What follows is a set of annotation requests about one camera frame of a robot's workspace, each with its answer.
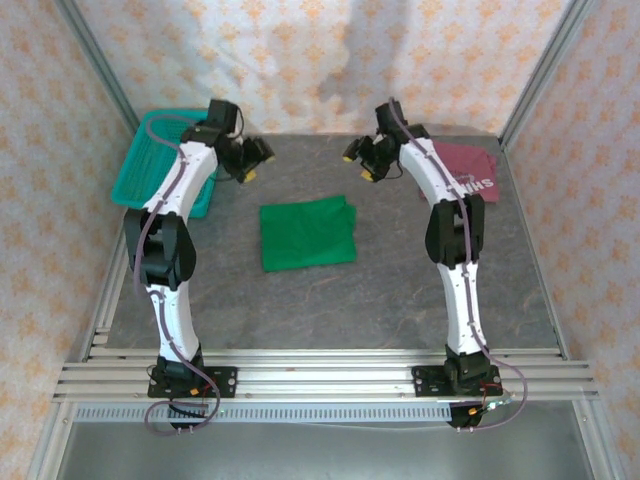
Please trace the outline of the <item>aluminium frame post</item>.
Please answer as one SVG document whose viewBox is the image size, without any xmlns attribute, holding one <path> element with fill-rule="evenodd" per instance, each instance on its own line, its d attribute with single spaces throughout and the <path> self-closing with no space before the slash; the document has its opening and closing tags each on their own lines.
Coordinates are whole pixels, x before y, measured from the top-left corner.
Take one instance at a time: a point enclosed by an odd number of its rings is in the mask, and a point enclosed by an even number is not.
<svg viewBox="0 0 640 480">
<path fill-rule="evenodd" d="M 570 0 L 531 77 L 498 137 L 503 151 L 516 141 L 521 129 L 539 101 L 547 84 L 580 31 L 595 0 Z"/>
<path fill-rule="evenodd" d="M 79 46 L 98 76 L 107 95 L 116 107 L 126 129 L 135 135 L 140 118 L 132 107 L 120 81 L 112 69 L 77 0 L 53 0 L 63 19 L 71 29 Z"/>
</svg>

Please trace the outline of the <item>maroon printed t-shirt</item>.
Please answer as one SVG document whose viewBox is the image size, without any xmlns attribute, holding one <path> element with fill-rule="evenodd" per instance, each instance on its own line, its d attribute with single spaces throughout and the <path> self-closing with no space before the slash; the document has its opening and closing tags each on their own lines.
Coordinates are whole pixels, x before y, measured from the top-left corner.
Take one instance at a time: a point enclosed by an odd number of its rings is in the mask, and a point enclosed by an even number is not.
<svg viewBox="0 0 640 480">
<path fill-rule="evenodd" d="M 434 148 L 454 179 L 469 194 L 479 193 L 487 203 L 499 201 L 497 160 L 484 148 L 434 140 Z"/>
</svg>

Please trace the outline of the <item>teal plastic basket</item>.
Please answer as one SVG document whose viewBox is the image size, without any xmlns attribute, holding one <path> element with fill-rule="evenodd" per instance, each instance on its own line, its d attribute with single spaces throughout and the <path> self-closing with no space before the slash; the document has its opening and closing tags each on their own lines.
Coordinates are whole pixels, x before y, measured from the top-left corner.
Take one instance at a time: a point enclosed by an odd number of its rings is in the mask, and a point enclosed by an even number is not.
<svg viewBox="0 0 640 480">
<path fill-rule="evenodd" d="M 141 209 L 163 183 L 167 173 L 177 158 L 177 152 L 152 139 L 146 130 L 151 121 L 153 133 L 178 144 L 188 122 L 164 118 L 162 115 L 180 116 L 193 123 L 204 120 L 205 109 L 157 109 L 149 111 L 133 138 L 124 163 L 111 192 L 111 200 L 120 206 Z"/>
</svg>

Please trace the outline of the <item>aluminium table side rail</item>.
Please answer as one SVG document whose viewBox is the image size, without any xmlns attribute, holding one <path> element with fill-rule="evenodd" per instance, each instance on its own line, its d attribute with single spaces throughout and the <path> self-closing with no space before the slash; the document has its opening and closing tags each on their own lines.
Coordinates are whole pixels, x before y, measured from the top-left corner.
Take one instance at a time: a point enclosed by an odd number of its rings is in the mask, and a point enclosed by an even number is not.
<svg viewBox="0 0 640 480">
<path fill-rule="evenodd" d="M 516 196 L 516 201 L 517 201 L 517 205 L 518 205 L 518 210 L 519 210 L 519 214 L 521 217 L 521 220 L 523 222 L 524 225 L 524 229 L 526 232 L 526 237 L 527 237 L 527 242 L 531 251 L 531 255 L 533 258 L 533 263 L 535 266 L 535 270 L 536 270 L 536 274 L 537 274 L 537 278 L 539 281 L 539 285 L 540 285 L 540 289 L 541 289 L 541 294 L 542 297 L 545 301 L 545 306 L 546 306 L 546 310 L 547 310 L 547 314 L 549 317 L 549 321 L 550 324 L 552 326 L 553 329 L 553 333 L 554 333 L 554 337 L 556 340 L 556 344 L 558 347 L 558 350 L 560 352 L 560 355 L 562 356 L 562 358 L 564 360 L 571 360 L 571 353 L 569 352 L 568 349 L 568 345 L 565 339 L 565 335 L 562 331 L 559 319 L 558 319 L 558 315 L 556 312 L 556 308 L 553 302 L 553 299 L 551 297 L 549 288 L 546 285 L 546 278 L 545 278 L 545 274 L 543 272 L 543 269 L 541 268 L 541 264 L 539 262 L 538 259 L 538 251 L 536 249 L 536 245 L 534 242 L 534 238 L 532 235 L 532 229 L 530 226 L 530 223 L 527 219 L 527 215 L 525 212 L 525 202 L 522 198 L 521 195 L 521 191 L 520 191 L 520 187 L 518 185 L 518 181 L 516 179 L 516 175 L 515 175 L 515 168 L 511 165 L 511 161 L 509 159 L 509 151 L 508 148 L 505 144 L 503 144 L 501 141 L 499 142 L 500 145 L 500 150 L 501 153 L 504 156 L 504 161 L 506 164 L 506 169 L 508 170 L 509 173 L 509 177 L 511 180 L 511 184 L 513 186 L 514 192 L 515 192 L 515 196 Z"/>
<path fill-rule="evenodd" d="M 125 213 L 126 211 L 122 210 L 118 222 L 115 244 L 109 257 L 104 279 L 98 291 L 98 297 L 91 320 L 85 329 L 78 354 L 78 359 L 81 363 L 89 360 L 90 352 L 96 338 L 109 334 L 126 272 L 129 269 L 128 250 L 124 230 Z"/>
</svg>

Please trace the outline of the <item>grey sheet metal panel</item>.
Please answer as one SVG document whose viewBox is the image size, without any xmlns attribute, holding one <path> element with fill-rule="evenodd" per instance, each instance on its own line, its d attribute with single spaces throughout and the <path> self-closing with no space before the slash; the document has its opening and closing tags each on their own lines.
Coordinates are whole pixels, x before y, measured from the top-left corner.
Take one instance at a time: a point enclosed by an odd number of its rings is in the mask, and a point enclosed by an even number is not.
<svg viewBox="0 0 640 480">
<path fill-rule="evenodd" d="M 73 427 L 56 480 L 593 480 L 573 427 L 218 424 L 157 438 L 136 424 Z"/>
</svg>

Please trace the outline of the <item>green t-shirt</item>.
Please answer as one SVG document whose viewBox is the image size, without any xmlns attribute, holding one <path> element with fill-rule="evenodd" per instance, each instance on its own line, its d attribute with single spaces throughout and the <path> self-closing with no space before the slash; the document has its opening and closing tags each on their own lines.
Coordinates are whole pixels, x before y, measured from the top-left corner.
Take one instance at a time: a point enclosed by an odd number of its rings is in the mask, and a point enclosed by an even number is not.
<svg viewBox="0 0 640 480">
<path fill-rule="evenodd" d="M 266 272 L 350 263 L 357 209 L 343 195 L 260 207 L 262 266 Z"/>
</svg>

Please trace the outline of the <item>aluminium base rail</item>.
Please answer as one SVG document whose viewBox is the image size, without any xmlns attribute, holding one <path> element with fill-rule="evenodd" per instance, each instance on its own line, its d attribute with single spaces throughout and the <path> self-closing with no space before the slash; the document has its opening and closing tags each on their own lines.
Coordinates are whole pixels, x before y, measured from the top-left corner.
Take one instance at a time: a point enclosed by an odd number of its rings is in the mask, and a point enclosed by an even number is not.
<svg viewBox="0 0 640 480">
<path fill-rule="evenodd" d="M 496 352 L 504 387 L 531 401 L 583 400 L 599 396 L 588 362 L 564 360 L 558 350 L 507 349 Z M 209 350 L 204 361 L 234 366 L 236 401 L 247 402 L 409 402 L 411 369 L 441 365 L 445 357 L 426 350 Z M 94 347 L 85 363 L 63 365 L 57 401 L 137 401 L 147 399 L 148 349 Z"/>
</svg>

